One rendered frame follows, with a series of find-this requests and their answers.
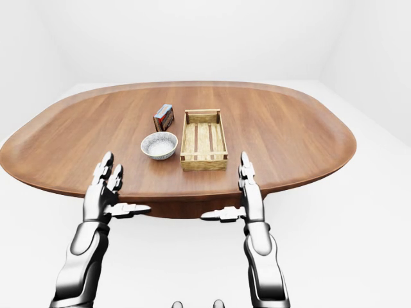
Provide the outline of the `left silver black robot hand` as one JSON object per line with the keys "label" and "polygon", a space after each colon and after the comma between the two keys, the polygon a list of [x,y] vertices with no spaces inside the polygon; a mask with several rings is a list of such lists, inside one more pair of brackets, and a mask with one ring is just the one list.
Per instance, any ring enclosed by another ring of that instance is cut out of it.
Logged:
{"label": "left silver black robot hand", "polygon": [[113,166],[114,155],[107,152],[96,166],[92,183],[83,201],[83,220],[108,223],[112,217],[123,219],[151,211],[147,205],[121,203],[119,190],[123,184],[123,166]]}

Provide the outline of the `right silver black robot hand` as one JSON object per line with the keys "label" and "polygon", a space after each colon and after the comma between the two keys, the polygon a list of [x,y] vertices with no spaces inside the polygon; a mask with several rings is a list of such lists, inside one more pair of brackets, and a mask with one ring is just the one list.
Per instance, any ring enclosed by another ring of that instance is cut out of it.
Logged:
{"label": "right silver black robot hand", "polygon": [[238,167],[238,187],[241,191],[240,208],[230,206],[205,212],[200,219],[219,220],[222,223],[234,222],[238,218],[243,218],[246,223],[265,221],[261,191],[254,180],[254,166],[245,151],[242,151],[240,160],[241,164]]}

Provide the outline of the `wooden slat tray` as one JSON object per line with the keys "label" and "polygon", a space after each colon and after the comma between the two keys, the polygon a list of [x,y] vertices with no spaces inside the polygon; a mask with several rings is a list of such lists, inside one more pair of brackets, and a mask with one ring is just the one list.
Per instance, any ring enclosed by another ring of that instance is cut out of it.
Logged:
{"label": "wooden slat tray", "polygon": [[228,151],[220,110],[186,110],[180,151],[183,170],[225,170],[227,162]]}

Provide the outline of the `white speckled patterned bowl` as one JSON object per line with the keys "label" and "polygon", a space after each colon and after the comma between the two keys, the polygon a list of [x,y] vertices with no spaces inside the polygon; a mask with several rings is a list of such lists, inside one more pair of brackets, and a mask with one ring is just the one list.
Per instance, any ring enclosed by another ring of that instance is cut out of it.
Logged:
{"label": "white speckled patterned bowl", "polygon": [[141,151],[154,160],[165,160],[171,157],[178,144],[177,137],[170,132],[156,132],[145,137]]}

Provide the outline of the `brown wooden oval table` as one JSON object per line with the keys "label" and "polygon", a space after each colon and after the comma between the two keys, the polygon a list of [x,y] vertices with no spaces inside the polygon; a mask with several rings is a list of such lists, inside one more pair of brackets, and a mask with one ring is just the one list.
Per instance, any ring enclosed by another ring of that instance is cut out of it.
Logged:
{"label": "brown wooden oval table", "polygon": [[[153,115],[173,107],[170,132],[182,137],[184,112],[221,112],[224,171],[184,171],[178,154],[153,160],[141,151]],[[198,218],[237,205],[242,151],[263,195],[320,180],[356,151],[350,129],[315,98],[260,83],[175,81],[105,87],[69,96],[17,130],[0,149],[0,165],[39,189],[83,197],[106,152],[124,167],[122,202],[149,205],[153,216]]]}

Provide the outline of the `red brown printed food box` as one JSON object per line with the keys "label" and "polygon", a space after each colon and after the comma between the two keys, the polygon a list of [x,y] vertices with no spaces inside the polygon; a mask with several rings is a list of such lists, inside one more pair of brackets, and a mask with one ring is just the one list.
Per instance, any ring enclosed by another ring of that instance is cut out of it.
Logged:
{"label": "red brown printed food box", "polygon": [[157,132],[166,131],[173,120],[173,107],[170,104],[164,104],[153,116],[153,121]]}

